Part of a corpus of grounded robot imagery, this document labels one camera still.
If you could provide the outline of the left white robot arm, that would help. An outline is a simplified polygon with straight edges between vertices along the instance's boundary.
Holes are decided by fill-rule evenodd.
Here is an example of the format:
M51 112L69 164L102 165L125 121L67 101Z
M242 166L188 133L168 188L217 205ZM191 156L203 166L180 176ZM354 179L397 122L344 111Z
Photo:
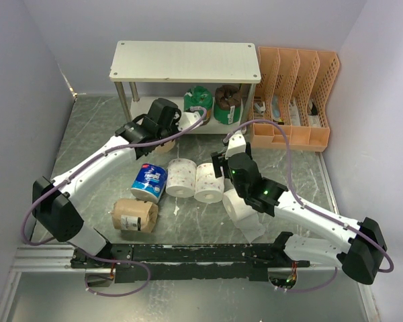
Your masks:
M84 222L78 208L90 190L115 169L151 153L165 138L178 133L181 111L170 100L155 99L147 113L120 127L92 156L52 180L33 184L32 215L59 242L87 253L95 267L112 259L110 242Z

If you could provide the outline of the brown paper roll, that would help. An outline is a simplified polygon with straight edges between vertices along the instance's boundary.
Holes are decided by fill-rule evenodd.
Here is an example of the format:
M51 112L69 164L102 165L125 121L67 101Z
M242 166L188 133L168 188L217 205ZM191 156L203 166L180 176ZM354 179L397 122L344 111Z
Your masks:
M158 214L158 206L150 201L119 199L114 203L111 220L117 230L151 233Z
M168 141L164 144L158 145L154 152L157 154L166 154L175 147L175 140Z

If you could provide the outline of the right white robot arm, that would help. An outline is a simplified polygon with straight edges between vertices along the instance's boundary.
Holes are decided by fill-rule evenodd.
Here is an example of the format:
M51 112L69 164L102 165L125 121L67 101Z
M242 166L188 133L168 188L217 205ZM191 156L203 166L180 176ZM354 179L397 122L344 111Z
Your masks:
M329 242L330 255L342 271L361 284L373 284L381 263L387 258L387 245L379 223L366 217L357 221L320 208L285 186L261 175L248 152L227 156L214 152L216 177L231 181L244 205L259 213L295 221Z

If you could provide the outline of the green roll brown top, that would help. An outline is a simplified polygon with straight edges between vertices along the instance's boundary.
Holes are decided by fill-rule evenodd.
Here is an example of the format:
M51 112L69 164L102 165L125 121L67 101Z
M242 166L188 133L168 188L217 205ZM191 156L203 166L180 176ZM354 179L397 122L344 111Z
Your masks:
M242 97L238 87L222 85L216 89L214 118L224 125L236 123L240 118Z

